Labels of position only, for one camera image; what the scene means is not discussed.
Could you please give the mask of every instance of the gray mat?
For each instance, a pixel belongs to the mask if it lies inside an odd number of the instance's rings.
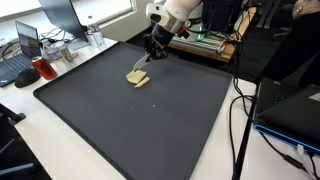
[[[125,76],[143,55],[118,43],[34,95],[127,179],[189,179],[231,75],[169,56],[135,89]]]

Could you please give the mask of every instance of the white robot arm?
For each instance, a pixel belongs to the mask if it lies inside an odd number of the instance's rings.
[[[149,3],[146,15],[156,23],[151,34],[145,35],[145,50],[151,59],[162,59],[165,48],[175,34],[188,36],[184,23],[201,0],[167,0],[164,5]]]

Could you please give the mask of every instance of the window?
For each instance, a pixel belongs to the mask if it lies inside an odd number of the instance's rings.
[[[131,0],[72,0],[72,2],[80,21],[85,21],[92,15],[94,19],[102,22],[133,11]],[[38,0],[10,0],[2,3],[8,5],[0,8],[0,17],[41,8]]]

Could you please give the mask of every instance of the white table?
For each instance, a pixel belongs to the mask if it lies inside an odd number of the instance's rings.
[[[300,156],[296,148],[287,145],[274,138],[268,137],[268,140],[280,152],[290,155],[300,161]],[[304,156],[305,162],[313,172],[312,164],[308,156]],[[317,173],[320,174],[320,158],[314,157]],[[299,170],[286,162],[266,143],[262,136],[251,128],[245,160],[243,163],[241,180],[273,180],[273,179],[290,179],[290,180],[308,180],[310,176],[302,170]]]
[[[106,39],[106,47],[116,43]],[[90,59],[103,49],[92,46],[79,50],[75,64]],[[36,83],[22,89],[13,84],[0,89],[0,102],[16,113],[24,113],[27,117],[15,128],[21,134],[40,163],[52,179],[124,179],[100,154],[75,133],[63,120],[39,102],[33,91],[47,83],[41,78]],[[254,94],[256,86],[253,83],[239,81],[244,94]],[[191,179],[231,179],[232,153],[228,131],[228,112],[231,101],[238,94],[230,85],[226,99],[221,107],[213,130],[208,138],[201,157],[196,165]],[[236,152],[238,152],[247,117],[241,101],[234,104],[233,134]]]

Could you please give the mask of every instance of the person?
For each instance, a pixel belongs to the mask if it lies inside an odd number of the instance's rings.
[[[298,85],[320,85],[320,0],[298,0],[292,15],[290,31],[256,82],[262,77],[280,82],[312,59]]]

